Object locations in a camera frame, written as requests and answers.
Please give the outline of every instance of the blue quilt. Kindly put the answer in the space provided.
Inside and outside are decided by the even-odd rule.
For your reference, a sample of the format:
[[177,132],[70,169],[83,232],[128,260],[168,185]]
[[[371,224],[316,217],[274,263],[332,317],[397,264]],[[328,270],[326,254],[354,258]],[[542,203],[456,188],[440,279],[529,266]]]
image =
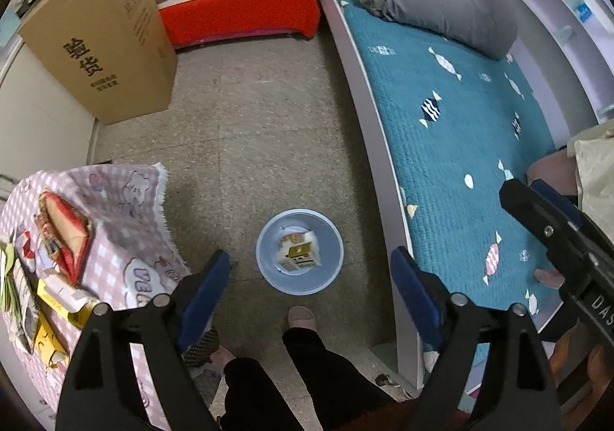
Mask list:
[[[555,147],[512,55],[493,61],[435,33],[339,0],[368,75],[406,199],[413,255],[450,292],[535,315],[557,292],[533,278],[545,248],[501,209],[506,178]],[[486,357],[486,346],[475,363]]]

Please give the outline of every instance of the pink checkered tablecloth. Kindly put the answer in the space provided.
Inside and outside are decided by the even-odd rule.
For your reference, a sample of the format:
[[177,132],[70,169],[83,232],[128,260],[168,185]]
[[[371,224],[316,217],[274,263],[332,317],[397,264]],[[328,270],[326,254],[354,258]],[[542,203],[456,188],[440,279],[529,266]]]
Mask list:
[[[102,164],[62,173],[38,172],[22,180],[11,193],[0,215],[0,233],[30,231],[40,276],[44,265],[39,253],[44,249],[33,217],[39,212],[39,194],[50,188],[93,223],[93,241],[80,287],[113,309],[135,307],[156,294],[172,292],[189,274],[167,229],[162,207],[166,185],[167,172],[161,164]],[[64,348],[72,353],[81,331],[46,305],[42,310]],[[66,364],[50,369],[38,351],[31,355],[19,348],[15,351],[36,389],[57,410]],[[149,419],[168,429],[140,345],[133,345],[132,356]]]

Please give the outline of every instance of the tiled floor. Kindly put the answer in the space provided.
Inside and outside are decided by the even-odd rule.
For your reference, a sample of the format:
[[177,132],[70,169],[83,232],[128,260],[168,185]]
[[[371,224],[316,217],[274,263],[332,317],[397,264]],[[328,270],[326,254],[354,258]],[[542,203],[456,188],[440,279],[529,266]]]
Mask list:
[[[100,131],[96,160],[162,162],[165,210],[192,270],[211,252],[236,259],[216,312],[221,341],[261,361],[307,431],[320,429],[281,342],[293,304],[318,317],[325,344],[371,380],[367,349],[394,339],[391,285],[377,201],[354,105],[327,27],[311,41],[240,40],[180,53],[168,110]],[[266,283],[254,257],[262,226],[288,208],[321,211],[345,243],[323,292],[294,297]],[[223,413],[222,384],[214,415]]]

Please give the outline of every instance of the person's foot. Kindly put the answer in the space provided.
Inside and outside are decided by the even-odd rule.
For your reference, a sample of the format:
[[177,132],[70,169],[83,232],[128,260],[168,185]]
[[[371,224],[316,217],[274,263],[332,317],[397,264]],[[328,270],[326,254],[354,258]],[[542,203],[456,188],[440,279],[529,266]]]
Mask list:
[[211,363],[220,372],[224,372],[224,367],[228,362],[231,362],[236,357],[220,344],[220,347],[214,353],[211,353]]
[[315,315],[306,306],[293,306],[288,311],[288,326],[302,327],[303,329],[311,329],[317,332],[317,322],[315,321]]

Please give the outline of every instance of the bed frame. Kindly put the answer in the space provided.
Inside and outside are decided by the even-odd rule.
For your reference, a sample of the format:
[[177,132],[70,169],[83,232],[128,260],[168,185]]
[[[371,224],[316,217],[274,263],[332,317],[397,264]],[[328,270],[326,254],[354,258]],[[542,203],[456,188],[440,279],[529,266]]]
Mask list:
[[[354,100],[358,122],[360,122],[380,208],[386,252],[390,256],[394,249],[404,245],[413,255],[409,227],[404,214],[405,208],[388,142],[362,59],[343,16],[343,7],[337,0],[320,0],[320,2],[335,39],[337,52]],[[388,368],[391,380],[399,384],[410,396],[415,397],[418,396],[424,385],[423,343],[394,283],[392,284],[392,299],[397,342],[395,345],[373,346],[370,351],[379,362]],[[555,297],[541,308],[533,319],[538,331],[546,326],[561,304],[560,299]],[[465,387],[467,393],[479,387],[485,366],[486,361],[473,367]]]

